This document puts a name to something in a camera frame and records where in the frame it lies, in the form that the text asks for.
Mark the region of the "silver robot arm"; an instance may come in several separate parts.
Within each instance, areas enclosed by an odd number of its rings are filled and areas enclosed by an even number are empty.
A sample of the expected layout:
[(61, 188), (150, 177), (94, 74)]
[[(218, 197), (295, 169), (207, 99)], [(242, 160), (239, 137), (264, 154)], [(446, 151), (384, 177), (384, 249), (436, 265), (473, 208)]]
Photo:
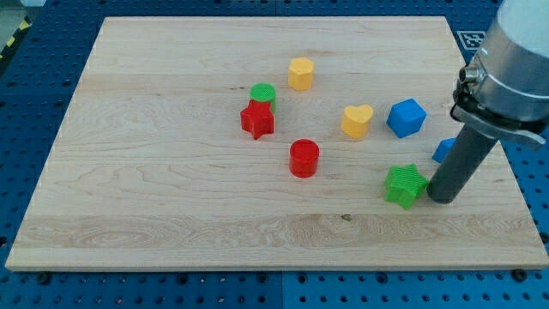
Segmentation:
[(548, 126), (548, 2), (505, 0), (461, 68), (450, 116), (463, 124), (426, 188), (452, 202), (499, 141), (536, 151)]

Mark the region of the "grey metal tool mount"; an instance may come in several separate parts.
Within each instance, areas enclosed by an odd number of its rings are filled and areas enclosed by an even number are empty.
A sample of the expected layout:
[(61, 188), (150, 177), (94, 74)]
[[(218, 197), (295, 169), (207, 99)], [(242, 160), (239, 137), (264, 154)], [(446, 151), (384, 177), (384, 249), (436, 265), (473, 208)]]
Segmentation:
[(492, 139), (522, 144), (533, 151), (546, 146), (546, 97), (513, 89), (479, 65), (459, 71), (451, 117)]

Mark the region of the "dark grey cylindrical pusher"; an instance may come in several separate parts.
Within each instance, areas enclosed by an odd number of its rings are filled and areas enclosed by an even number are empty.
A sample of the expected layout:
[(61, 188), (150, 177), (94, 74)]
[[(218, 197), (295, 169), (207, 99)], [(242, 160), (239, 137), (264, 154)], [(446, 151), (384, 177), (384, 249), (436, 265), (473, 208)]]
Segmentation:
[(431, 200), (437, 203), (453, 202), (497, 141), (464, 124), (426, 187)]

